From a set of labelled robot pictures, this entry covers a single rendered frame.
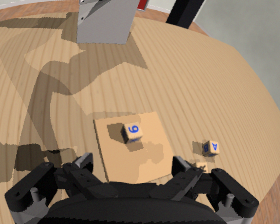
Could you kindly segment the tan square mat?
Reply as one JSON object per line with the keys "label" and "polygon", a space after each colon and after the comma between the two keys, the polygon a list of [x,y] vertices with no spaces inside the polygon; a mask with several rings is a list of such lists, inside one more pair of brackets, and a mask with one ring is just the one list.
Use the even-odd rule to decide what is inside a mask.
{"label": "tan square mat", "polygon": [[[171,173],[173,152],[157,112],[94,119],[109,181],[145,183]],[[123,124],[138,121],[143,137],[125,144]]]}

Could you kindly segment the tan block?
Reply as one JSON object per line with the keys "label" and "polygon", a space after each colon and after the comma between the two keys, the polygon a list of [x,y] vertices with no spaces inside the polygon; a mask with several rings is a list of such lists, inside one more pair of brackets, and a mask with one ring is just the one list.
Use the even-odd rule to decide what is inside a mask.
{"label": "tan block", "polygon": [[209,140],[202,145],[203,156],[213,157],[219,154],[218,142]]}
{"label": "tan block", "polygon": [[199,167],[203,169],[203,173],[208,173],[207,162],[196,162],[191,164],[193,167]]}
{"label": "tan block", "polygon": [[125,144],[139,141],[144,135],[138,121],[125,123],[121,129]]}

